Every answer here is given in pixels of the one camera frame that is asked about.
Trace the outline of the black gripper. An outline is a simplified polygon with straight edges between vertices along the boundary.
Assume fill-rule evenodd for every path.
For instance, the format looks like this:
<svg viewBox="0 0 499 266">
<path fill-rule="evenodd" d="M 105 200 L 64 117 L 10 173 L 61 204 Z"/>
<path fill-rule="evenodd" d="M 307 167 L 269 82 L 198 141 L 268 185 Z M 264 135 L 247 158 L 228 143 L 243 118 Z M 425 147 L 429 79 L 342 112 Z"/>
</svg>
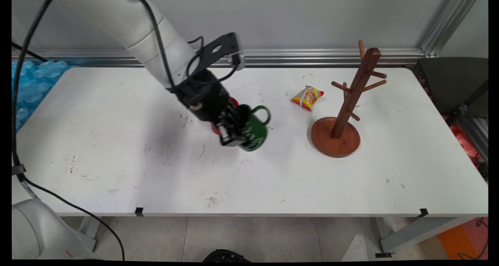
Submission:
<svg viewBox="0 0 499 266">
<path fill-rule="evenodd" d="M 208 69 L 196 73 L 188 80 L 185 73 L 173 73 L 176 98 L 201 121 L 217 122 L 222 146 L 236 147 L 247 141 L 243 132 L 252 130 L 248 123 L 251 108 L 247 104 L 235 108 L 230 95 L 216 76 Z"/>
</svg>

